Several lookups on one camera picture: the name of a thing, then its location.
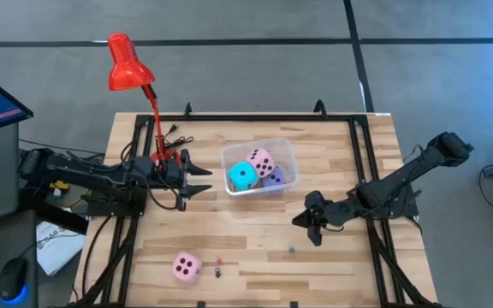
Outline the black table edge rail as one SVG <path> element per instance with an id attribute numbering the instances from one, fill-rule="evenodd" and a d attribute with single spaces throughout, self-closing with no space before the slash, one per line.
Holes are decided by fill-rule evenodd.
<path id="1" fill-rule="evenodd" d="M 323 117 L 319 114 L 217 114 L 217 115 L 161 115 L 161 121 L 356 121 L 360 125 L 368 123 L 367 115 L 330 115 Z"/>

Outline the clear plastic bin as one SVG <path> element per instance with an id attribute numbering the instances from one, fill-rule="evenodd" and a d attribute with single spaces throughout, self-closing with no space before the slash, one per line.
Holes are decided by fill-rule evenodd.
<path id="1" fill-rule="evenodd" d="M 274 187 L 263 187 L 262 179 L 250 190 L 237 192 L 228 178 L 228 171 L 238 162 L 247 161 L 247 155 L 254 149 L 263 148 L 273 157 L 275 167 L 279 166 L 286 183 Z M 291 142 L 285 138 L 262 139 L 224 146 L 222 149 L 223 182 L 226 192 L 234 198 L 262 197 L 283 194 L 299 182 L 299 170 Z"/>

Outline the teal foam die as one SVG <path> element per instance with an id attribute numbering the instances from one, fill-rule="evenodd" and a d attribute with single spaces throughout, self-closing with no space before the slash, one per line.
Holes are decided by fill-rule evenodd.
<path id="1" fill-rule="evenodd" d="M 246 161 L 235 164 L 228 171 L 228 178 L 237 192 L 253 189 L 258 184 L 258 174 Z"/>

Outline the pink foam die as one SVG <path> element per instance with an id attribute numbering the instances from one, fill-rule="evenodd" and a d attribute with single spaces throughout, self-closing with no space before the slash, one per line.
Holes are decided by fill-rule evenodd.
<path id="1" fill-rule="evenodd" d="M 263 148 L 251 151 L 246 156 L 246 161 L 252 165 L 260 179 L 269 176 L 275 168 L 272 155 Z"/>
<path id="2" fill-rule="evenodd" d="M 184 282 L 196 282 L 199 279 L 203 262 L 188 252 L 180 252 L 172 263 L 173 276 Z"/>

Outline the black table frame rails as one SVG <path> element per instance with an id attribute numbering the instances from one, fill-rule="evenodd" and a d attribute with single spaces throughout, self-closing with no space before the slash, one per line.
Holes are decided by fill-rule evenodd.
<path id="1" fill-rule="evenodd" d="M 142 187 L 140 185 L 142 181 L 143 177 L 135 180 L 134 186 Z M 81 281 L 82 296 L 78 298 L 76 302 L 68 305 L 68 308 L 124 308 L 139 219 L 140 216 L 118 216 L 116 218 L 108 264 L 96 282 L 91 287 L 87 287 L 86 276 L 88 264 L 92 256 L 94 245 L 96 244 L 96 241 L 103 229 L 99 228 L 96 231 L 88 248 L 86 261 L 83 268 L 83 276 Z M 113 276 L 119 264 L 123 264 L 121 286 L 119 288 L 117 301 L 111 302 L 110 293 Z"/>
<path id="2" fill-rule="evenodd" d="M 371 143 L 368 120 L 365 115 L 355 115 L 348 121 L 348 125 L 351 134 L 354 161 L 359 177 L 359 185 L 363 185 L 367 183 L 367 180 L 361 157 L 357 126 L 360 126 L 362 129 L 371 176 L 373 179 L 379 178 L 376 158 Z M 383 232 L 383 239 L 381 239 L 378 234 L 375 220 L 373 218 L 365 219 L 380 308 L 443 308 L 437 302 L 432 302 L 423 296 L 407 278 L 407 275 L 403 272 L 397 262 L 389 221 L 387 219 L 380 219 L 379 222 L 381 231 Z M 389 300 L 388 297 L 382 262 L 386 263 L 390 271 L 389 276 L 392 281 L 392 291 L 395 295 L 394 300 Z"/>

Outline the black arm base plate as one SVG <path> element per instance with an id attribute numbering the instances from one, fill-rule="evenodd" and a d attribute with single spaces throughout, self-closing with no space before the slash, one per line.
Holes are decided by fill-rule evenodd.
<path id="1" fill-rule="evenodd" d="M 355 196 L 363 208 L 362 216 L 374 219 L 396 219 L 401 216 L 415 216 L 418 211 L 414 204 L 420 191 L 414 192 L 411 185 L 393 189 L 383 195 L 367 185 L 362 186 Z"/>
<path id="2" fill-rule="evenodd" d="M 147 191 L 140 186 L 92 189 L 81 198 L 87 202 L 88 216 L 141 216 L 146 207 Z"/>

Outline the red desk lamp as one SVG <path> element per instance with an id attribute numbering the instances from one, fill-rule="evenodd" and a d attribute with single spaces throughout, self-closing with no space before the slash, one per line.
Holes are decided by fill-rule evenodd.
<path id="1" fill-rule="evenodd" d="M 112 33 L 107 44 L 113 59 L 113 67 L 108 78 L 109 89 L 111 91 L 124 91 L 141 88 L 153 109 L 157 130 L 157 151 L 151 155 L 152 160 L 155 163 L 175 161 L 181 164 L 180 155 L 164 143 L 157 95 L 151 87 L 155 81 L 155 75 L 139 60 L 134 44 L 126 33 Z"/>

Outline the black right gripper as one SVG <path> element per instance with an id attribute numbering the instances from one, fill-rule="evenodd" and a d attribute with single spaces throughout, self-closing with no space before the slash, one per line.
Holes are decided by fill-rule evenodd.
<path id="1" fill-rule="evenodd" d="M 307 228 L 307 236 L 315 246 L 322 245 L 321 226 L 330 224 L 342 226 L 352 219 L 352 201 L 347 198 L 342 201 L 325 199 L 320 191 L 306 195 L 306 210 L 292 219 L 297 227 Z"/>

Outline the black computer mouse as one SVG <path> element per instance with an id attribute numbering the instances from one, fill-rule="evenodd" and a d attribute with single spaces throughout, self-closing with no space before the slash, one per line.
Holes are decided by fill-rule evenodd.
<path id="1" fill-rule="evenodd" d="M 10 259 L 0 272 L 0 298 L 5 303 L 20 301 L 26 291 L 27 261 Z"/>

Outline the white paper booklet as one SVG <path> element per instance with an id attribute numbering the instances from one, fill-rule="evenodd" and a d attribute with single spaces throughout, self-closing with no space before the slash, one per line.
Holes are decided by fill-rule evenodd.
<path id="1" fill-rule="evenodd" d="M 54 275 L 78 254 L 86 236 L 49 222 L 36 227 L 37 261 L 47 275 Z"/>

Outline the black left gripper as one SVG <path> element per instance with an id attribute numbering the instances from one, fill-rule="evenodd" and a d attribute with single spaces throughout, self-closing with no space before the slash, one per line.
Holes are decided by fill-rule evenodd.
<path id="1" fill-rule="evenodd" d="M 181 150 L 181 165 L 172 156 L 168 161 L 154 162 L 148 156 L 141 157 L 141 170 L 143 180 L 146 184 L 146 191 L 151 201 L 164 210 L 186 210 L 186 198 L 212 188 L 212 185 L 187 185 L 184 171 L 190 175 L 211 175 L 212 172 L 196 166 L 190 157 L 187 149 Z M 174 206 L 161 204 L 153 194 L 155 189 L 167 189 L 175 196 Z"/>

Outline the lavender foam die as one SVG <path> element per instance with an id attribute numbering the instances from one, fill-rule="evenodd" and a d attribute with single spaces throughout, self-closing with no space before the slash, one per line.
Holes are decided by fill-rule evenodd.
<path id="1" fill-rule="evenodd" d="M 262 179 L 263 187 L 274 187 L 285 183 L 284 173 L 279 166 L 274 167 L 269 175 Z"/>

